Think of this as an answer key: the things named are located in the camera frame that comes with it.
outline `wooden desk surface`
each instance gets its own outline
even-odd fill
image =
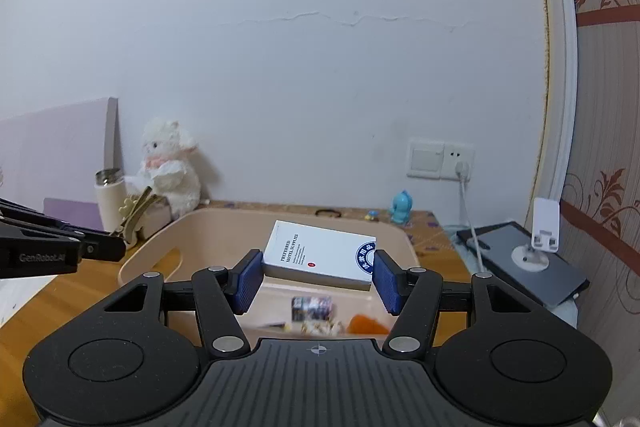
[[[292,205],[258,205],[215,201],[212,206],[267,208],[280,212],[310,214],[317,207]],[[362,218],[364,209],[340,209],[344,217]],[[414,212],[406,228],[420,264],[441,273],[446,280],[468,282],[465,265],[450,246],[447,237],[430,212]],[[381,220],[387,221],[381,212]],[[156,269],[170,273],[171,259],[165,258]],[[81,314],[118,288],[121,263],[82,261],[78,272],[60,275],[29,301],[0,328],[0,425],[33,427],[38,416],[22,384],[22,364],[28,352],[44,337]],[[435,344],[439,345],[465,328],[466,314],[441,314]]]

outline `gray laptop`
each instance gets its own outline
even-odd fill
[[[489,269],[507,282],[516,282],[548,308],[555,308],[589,284],[579,270],[553,253],[547,254],[549,266],[543,271],[528,272],[516,266],[511,260],[511,252],[519,245],[530,245],[531,238],[513,225],[481,233],[478,241]],[[469,239],[466,245],[476,250],[473,239]]]

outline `orange object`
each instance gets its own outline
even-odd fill
[[[386,335],[389,329],[367,315],[353,315],[347,333],[355,335]]]

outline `white box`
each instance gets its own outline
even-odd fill
[[[369,290],[376,238],[276,221],[264,249],[264,274],[278,279]]]

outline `white plush toy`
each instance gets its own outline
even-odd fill
[[[139,177],[169,201],[174,219],[191,212],[200,202],[200,180],[188,159],[196,142],[177,121],[159,118],[146,124],[142,136],[145,157]]]

